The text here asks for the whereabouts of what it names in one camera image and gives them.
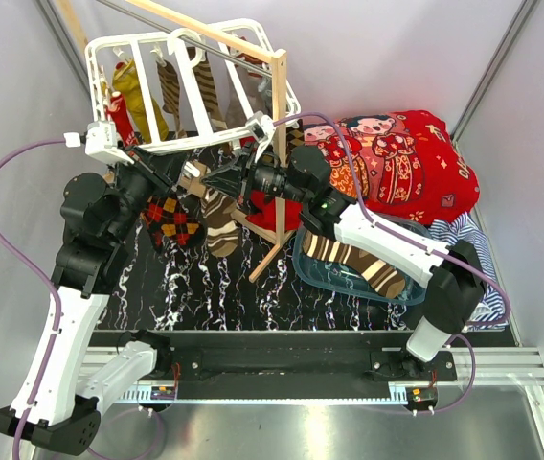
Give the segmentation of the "red patterned sock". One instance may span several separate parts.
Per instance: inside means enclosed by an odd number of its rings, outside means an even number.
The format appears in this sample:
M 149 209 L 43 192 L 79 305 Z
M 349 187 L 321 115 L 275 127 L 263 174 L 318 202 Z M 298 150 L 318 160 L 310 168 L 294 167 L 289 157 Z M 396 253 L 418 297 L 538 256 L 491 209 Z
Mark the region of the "red patterned sock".
M 125 146 L 137 145 L 138 139 L 129 119 L 125 98 L 119 91 L 113 91 L 110 94 L 106 113 L 115 124 L 117 133 L 123 141 L 123 144 Z

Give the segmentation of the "white plastic clip hanger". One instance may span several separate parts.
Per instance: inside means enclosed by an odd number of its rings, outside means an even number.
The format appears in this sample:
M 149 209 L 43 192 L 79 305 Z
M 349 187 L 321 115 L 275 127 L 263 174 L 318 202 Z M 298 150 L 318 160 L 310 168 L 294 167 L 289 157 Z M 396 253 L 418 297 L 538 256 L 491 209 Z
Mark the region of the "white plastic clip hanger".
M 151 142 L 144 140 L 128 112 L 141 148 L 157 154 L 197 150 L 208 146 L 237 147 L 242 139 L 253 137 L 246 126 L 213 127 L 198 89 L 193 67 L 206 53 L 215 80 L 216 93 L 223 118 L 229 104 L 231 82 L 247 119 L 255 112 L 245 95 L 237 68 L 261 77 L 260 92 L 269 101 L 276 128 L 273 140 L 265 150 L 274 151 L 283 163 L 287 161 L 286 117 L 301 110 L 286 77 L 286 52 L 274 49 L 260 23 L 239 19 L 214 24 L 188 23 L 170 33 L 151 32 L 103 36 L 84 48 L 93 122 L 112 122 L 106 109 L 115 66 L 133 60 L 146 108 Z M 175 137 L 173 117 L 163 110 L 163 98 L 157 74 L 157 63 L 165 59 L 172 64 L 180 82 L 180 118 L 187 133 Z

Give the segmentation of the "yellow sock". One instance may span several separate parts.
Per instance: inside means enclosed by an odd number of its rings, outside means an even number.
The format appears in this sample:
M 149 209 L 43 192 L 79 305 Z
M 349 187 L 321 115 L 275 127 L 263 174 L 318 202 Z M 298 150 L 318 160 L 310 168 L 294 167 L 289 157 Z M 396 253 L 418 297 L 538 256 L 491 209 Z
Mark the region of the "yellow sock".
M 146 108 L 133 60 L 119 62 L 115 66 L 112 86 L 124 98 L 126 108 L 138 128 L 145 144 L 151 142 Z

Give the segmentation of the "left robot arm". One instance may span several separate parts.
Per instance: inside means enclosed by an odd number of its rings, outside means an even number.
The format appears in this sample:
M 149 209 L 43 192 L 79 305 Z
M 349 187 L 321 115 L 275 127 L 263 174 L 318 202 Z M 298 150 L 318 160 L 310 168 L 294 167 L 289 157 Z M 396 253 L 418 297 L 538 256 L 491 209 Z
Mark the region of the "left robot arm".
M 0 160 L 33 150 L 24 146 Z M 60 213 L 63 244 L 46 275 L 0 231 L 0 243 L 49 290 L 49 309 L 27 376 L 12 402 L 0 408 L 0 434 L 11 437 L 11 456 L 21 444 L 58 454 L 87 451 L 102 416 L 131 386 L 143 379 L 180 377 L 170 339 L 140 330 L 92 377 L 79 380 L 95 325 L 118 283 L 126 259 L 125 238 L 152 196 L 177 185 L 184 157 L 168 160 L 140 147 L 118 152 L 114 183 L 93 172 L 68 181 Z

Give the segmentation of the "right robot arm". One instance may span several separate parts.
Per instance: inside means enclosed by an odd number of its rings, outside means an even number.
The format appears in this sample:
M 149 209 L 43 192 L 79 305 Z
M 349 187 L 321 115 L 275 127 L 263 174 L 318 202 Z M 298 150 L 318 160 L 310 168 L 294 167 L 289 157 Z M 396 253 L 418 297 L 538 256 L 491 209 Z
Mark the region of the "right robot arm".
M 330 184 L 330 174 L 330 164 L 313 146 L 295 148 L 285 167 L 267 154 L 241 149 L 229 163 L 206 173 L 202 182 L 238 203 L 255 191 L 299 202 L 300 220 L 314 244 L 309 256 L 345 264 L 341 248 L 349 246 L 424 288 L 419 322 L 387 375 L 421 380 L 433 371 L 439 349 L 462 331 L 487 290 L 476 250 L 466 241 L 446 246 L 421 237 L 361 208 Z

